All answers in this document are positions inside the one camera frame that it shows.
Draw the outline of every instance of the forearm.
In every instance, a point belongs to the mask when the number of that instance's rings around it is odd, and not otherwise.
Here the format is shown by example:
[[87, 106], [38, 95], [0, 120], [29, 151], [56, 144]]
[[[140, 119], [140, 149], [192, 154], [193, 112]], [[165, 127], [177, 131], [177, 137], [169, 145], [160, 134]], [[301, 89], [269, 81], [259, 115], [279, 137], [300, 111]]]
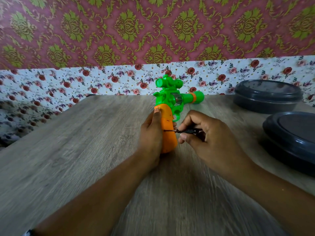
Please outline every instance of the forearm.
[[109, 235], [150, 171], [134, 154], [35, 228], [38, 236]]
[[315, 197], [254, 164], [230, 182], [257, 201], [293, 235], [315, 231]]

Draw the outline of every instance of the wood grain tabletop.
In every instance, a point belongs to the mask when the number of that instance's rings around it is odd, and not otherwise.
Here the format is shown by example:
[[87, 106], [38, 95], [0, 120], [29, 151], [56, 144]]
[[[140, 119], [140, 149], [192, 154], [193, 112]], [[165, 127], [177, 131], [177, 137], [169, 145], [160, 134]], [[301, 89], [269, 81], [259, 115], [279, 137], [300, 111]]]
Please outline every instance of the wood grain tabletop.
[[[23, 234], [131, 155], [140, 125], [154, 104], [153, 96], [90, 96], [2, 150], [0, 235]], [[226, 122], [254, 162], [315, 195], [315, 178], [278, 162], [259, 144], [268, 115], [242, 109], [233, 104], [232, 96], [222, 95], [185, 105], [181, 120], [190, 109]], [[315, 113], [304, 103], [295, 110]], [[144, 179], [112, 235], [286, 233], [184, 143], [163, 156]]]

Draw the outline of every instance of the screwdriver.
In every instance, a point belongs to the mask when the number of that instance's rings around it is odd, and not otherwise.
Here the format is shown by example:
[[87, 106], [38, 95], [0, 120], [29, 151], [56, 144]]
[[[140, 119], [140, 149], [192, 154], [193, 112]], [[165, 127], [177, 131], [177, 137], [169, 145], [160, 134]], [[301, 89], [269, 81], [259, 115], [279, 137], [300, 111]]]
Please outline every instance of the screwdriver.
[[199, 133], [200, 131], [202, 131], [202, 129], [198, 129], [198, 128], [194, 128], [194, 129], [187, 129], [187, 130], [184, 130], [184, 131], [179, 131], [178, 129], [176, 130], [164, 130], [164, 131], [174, 131], [176, 133], [192, 133], [192, 134], [197, 134]]

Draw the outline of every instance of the person's right arm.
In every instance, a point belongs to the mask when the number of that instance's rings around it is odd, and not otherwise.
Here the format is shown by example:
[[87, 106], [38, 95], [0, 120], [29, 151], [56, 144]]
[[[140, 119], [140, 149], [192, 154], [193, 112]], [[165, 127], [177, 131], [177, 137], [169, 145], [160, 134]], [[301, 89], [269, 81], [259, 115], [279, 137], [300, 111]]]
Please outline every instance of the person's right arm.
[[315, 197], [256, 165], [242, 150], [229, 127], [219, 119], [191, 110], [180, 131], [190, 125], [202, 128], [205, 140], [181, 133], [197, 155], [221, 177], [242, 190], [293, 235], [314, 235]]

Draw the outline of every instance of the person's left hand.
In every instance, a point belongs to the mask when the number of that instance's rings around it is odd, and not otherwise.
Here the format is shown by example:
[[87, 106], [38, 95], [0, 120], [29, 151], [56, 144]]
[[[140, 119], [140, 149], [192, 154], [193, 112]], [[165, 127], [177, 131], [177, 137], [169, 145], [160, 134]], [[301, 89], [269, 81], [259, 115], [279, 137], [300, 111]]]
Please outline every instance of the person's left hand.
[[157, 108], [152, 111], [141, 125], [137, 152], [156, 167], [162, 151], [163, 131], [161, 128], [161, 112]]

